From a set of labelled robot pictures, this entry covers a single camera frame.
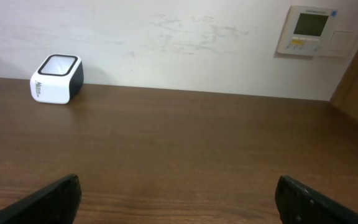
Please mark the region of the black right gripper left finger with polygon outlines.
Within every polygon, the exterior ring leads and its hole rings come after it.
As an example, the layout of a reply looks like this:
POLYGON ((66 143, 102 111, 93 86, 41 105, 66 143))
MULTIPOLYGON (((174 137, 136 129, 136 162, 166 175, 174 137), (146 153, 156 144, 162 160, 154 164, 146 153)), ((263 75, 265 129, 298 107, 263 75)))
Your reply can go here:
POLYGON ((81 202, 81 196, 78 176, 69 174, 0 210, 0 224, 72 224, 81 202))

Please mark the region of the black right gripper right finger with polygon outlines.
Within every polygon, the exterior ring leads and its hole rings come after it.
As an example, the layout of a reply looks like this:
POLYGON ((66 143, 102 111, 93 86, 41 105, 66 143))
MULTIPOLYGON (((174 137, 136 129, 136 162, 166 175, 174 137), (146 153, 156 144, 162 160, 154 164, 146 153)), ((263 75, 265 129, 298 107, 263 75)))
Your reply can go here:
POLYGON ((358 213, 288 175, 278 180, 275 203, 283 224, 358 224, 358 213))

